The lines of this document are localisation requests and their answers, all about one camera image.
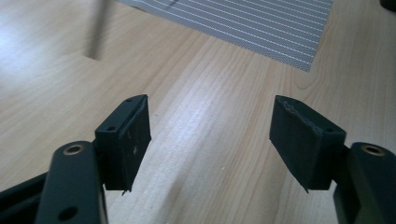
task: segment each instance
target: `wooden table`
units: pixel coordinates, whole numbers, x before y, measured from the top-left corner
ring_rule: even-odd
[[[334,185],[306,194],[268,139],[277,94],[396,152],[396,13],[378,0],[334,2],[309,73],[119,3],[95,61],[94,4],[0,2],[0,190],[141,93],[153,139],[132,192],[106,193],[110,223],[336,223]]]

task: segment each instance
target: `black object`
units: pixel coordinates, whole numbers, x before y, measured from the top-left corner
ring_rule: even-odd
[[[382,147],[344,146],[346,132],[300,101],[277,96],[270,139],[308,189],[329,189],[339,223],[396,223],[396,157]]]
[[[107,189],[131,190],[149,145],[147,95],[125,100],[93,143],[58,148],[47,174],[0,193],[0,223],[107,223]]]
[[[396,0],[379,0],[382,7],[396,12]]]

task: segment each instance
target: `table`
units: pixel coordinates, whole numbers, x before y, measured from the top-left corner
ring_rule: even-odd
[[[268,139],[277,94],[396,152],[396,14],[377,0],[334,1],[309,73],[120,3],[95,61],[95,3],[0,3],[0,190],[142,93],[152,141],[132,192],[106,193],[110,223],[336,223],[334,184],[306,194]]]

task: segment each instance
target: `gray mat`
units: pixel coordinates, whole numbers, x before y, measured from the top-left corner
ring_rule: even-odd
[[[332,0],[120,0],[309,71]]]

